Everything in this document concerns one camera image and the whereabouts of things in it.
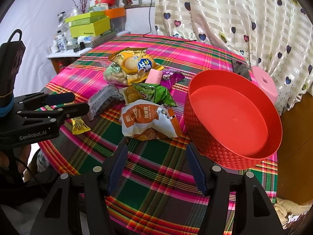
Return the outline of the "person's left hand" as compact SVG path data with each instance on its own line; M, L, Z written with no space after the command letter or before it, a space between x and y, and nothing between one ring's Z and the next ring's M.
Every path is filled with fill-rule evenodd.
M5 149L1 147L1 168L7 169L10 163L15 161L14 169L20 174L26 170L28 159L31 152L31 145L18 147L17 149Z

